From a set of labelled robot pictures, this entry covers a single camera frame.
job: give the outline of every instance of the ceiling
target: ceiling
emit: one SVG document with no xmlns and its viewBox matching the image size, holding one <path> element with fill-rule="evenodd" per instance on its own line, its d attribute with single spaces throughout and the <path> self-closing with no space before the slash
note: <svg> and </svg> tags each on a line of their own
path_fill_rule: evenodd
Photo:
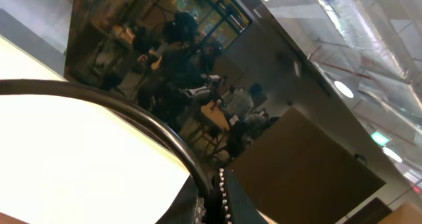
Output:
<svg viewBox="0 0 422 224">
<path fill-rule="evenodd" d="M 422 170 L 422 0 L 269 0 L 264 5 L 369 134 Z"/>
</svg>

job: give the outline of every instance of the wall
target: wall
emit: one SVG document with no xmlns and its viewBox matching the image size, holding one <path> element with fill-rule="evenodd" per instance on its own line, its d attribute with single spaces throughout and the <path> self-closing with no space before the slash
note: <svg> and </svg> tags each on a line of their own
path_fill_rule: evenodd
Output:
<svg viewBox="0 0 422 224">
<path fill-rule="evenodd" d="M 276 76 L 292 69 L 295 55 L 273 28 L 256 19 L 224 52 L 224 56 L 246 72 L 264 91 L 273 87 Z"/>
<path fill-rule="evenodd" d="M 334 223 L 384 184 L 295 109 L 229 169 L 278 223 Z"/>
<path fill-rule="evenodd" d="M 389 207 L 392 210 L 406 200 L 422 207 L 420 197 L 414 193 L 407 180 L 372 141 L 366 130 L 334 91 L 331 96 L 327 95 L 317 82 L 307 75 L 300 79 L 293 75 L 281 76 L 276 82 L 273 90 L 267 93 L 267 102 L 261 106 L 267 108 L 270 116 L 284 114 L 289 109 L 286 102 L 292 101 L 294 108 L 351 154 L 363 155 L 367 160 L 368 168 L 386 182 L 386 185 L 351 210 L 347 216 L 352 216 L 374 197 L 378 197 L 385 204 L 391 203 Z"/>
</svg>

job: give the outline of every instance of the wooden panel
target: wooden panel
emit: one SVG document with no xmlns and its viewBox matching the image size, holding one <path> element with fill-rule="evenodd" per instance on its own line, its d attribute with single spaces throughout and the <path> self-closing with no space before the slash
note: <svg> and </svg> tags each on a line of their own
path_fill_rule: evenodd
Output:
<svg viewBox="0 0 422 224">
<path fill-rule="evenodd" d="M 0 213 L 0 224 L 27 224 L 4 213 Z"/>
<path fill-rule="evenodd" d="M 278 223 L 335 223 L 384 184 L 295 109 L 229 168 Z"/>
<path fill-rule="evenodd" d="M 422 222 L 422 211 L 415 205 L 404 203 L 378 224 L 419 224 Z"/>
<path fill-rule="evenodd" d="M 230 86 L 235 86 L 235 83 L 245 76 L 245 73 L 224 55 L 216 59 L 212 74 L 217 74 L 220 77 L 227 76 L 226 84 L 218 88 L 220 95 L 224 94 Z"/>
</svg>

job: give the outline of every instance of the table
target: table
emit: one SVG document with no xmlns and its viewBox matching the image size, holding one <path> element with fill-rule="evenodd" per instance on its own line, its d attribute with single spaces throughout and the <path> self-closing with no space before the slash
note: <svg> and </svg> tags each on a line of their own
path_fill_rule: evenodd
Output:
<svg viewBox="0 0 422 224">
<path fill-rule="evenodd" d="M 119 50 L 118 52 L 115 53 L 111 62 L 108 63 L 104 67 L 102 72 L 100 73 L 100 77 L 99 77 L 99 80 L 98 80 L 98 83 L 97 83 L 97 86 L 100 86 L 103 83 L 104 78 L 111 72 L 111 70 L 113 70 L 113 67 L 117 64 L 117 62 L 125 54 L 127 54 L 127 52 L 132 50 L 132 41 L 133 41 L 133 38 L 135 36 L 132 33 L 130 33 L 130 30 L 127 31 L 126 28 L 124 28 L 120 25 L 117 25 L 117 24 L 111 27 L 111 32 L 109 34 L 107 34 L 107 32 L 104 32 L 103 30 L 101 30 L 101 28 L 98 25 L 95 25 L 95 26 L 98 28 L 98 30 L 102 31 L 105 34 L 106 39 L 112 40 L 113 42 L 116 42 L 123 49 L 123 50 Z"/>
<path fill-rule="evenodd" d="M 201 124 L 189 135 L 189 137 L 187 138 L 188 143 L 194 144 L 197 140 L 195 140 L 194 142 L 191 142 L 191 141 L 195 137 L 195 135 L 197 135 L 200 131 L 204 130 L 206 124 L 211 124 L 212 126 L 219 128 L 223 132 L 222 139 L 220 141 L 218 141 L 217 139 L 217 143 L 215 147 L 215 149 L 217 149 L 218 146 L 220 145 L 220 142 L 223 140 L 226 132 L 230 130 L 230 126 L 227 123 L 226 117 L 224 116 L 221 109 L 216 106 L 214 109 L 211 109 L 213 105 L 214 105 L 214 102 L 211 101 L 207 105 L 204 105 L 200 108 L 198 118 L 201 120 Z"/>
<path fill-rule="evenodd" d="M 227 123 L 227 119 L 223 114 L 223 111 L 217 106 L 214 109 L 211 107 L 214 105 L 214 102 L 211 101 L 207 105 L 204 105 L 200 108 L 200 112 L 210 121 L 212 121 L 219 129 L 229 131 L 230 127 Z"/>
</svg>

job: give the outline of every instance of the seated person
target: seated person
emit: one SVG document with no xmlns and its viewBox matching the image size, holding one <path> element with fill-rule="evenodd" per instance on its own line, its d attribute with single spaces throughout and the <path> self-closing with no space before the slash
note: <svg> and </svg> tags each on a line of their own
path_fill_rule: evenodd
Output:
<svg viewBox="0 0 422 224">
<path fill-rule="evenodd" d="M 183 112 L 177 116 L 174 123 L 170 124 L 170 127 L 175 131 L 179 132 L 181 127 L 200 111 L 201 106 L 206 105 L 210 101 L 216 101 L 218 99 L 218 94 L 216 89 L 218 88 L 218 82 L 211 82 L 206 90 L 201 90 L 199 93 L 195 93 L 191 96 L 191 99 L 188 105 L 183 107 Z"/>
<path fill-rule="evenodd" d="M 242 88 L 235 89 L 232 93 L 224 96 L 222 110 L 226 114 L 226 117 L 231 118 L 237 115 L 240 120 L 246 118 L 246 116 L 253 109 L 252 96 L 261 93 L 262 87 L 258 83 L 254 83 L 249 91 Z"/>
<path fill-rule="evenodd" d="M 253 113 L 248 115 L 243 122 L 237 122 L 230 129 L 227 139 L 227 152 L 231 157 L 239 156 L 246 147 L 253 144 L 267 128 L 268 114 Z"/>
<path fill-rule="evenodd" d="M 152 96 L 171 100 L 169 88 L 197 88 L 204 85 L 203 74 L 212 70 L 214 59 L 221 55 L 219 42 L 206 43 L 201 50 L 169 49 L 162 55 L 159 72 L 149 79 L 138 92 L 141 107 L 150 107 Z"/>
</svg>

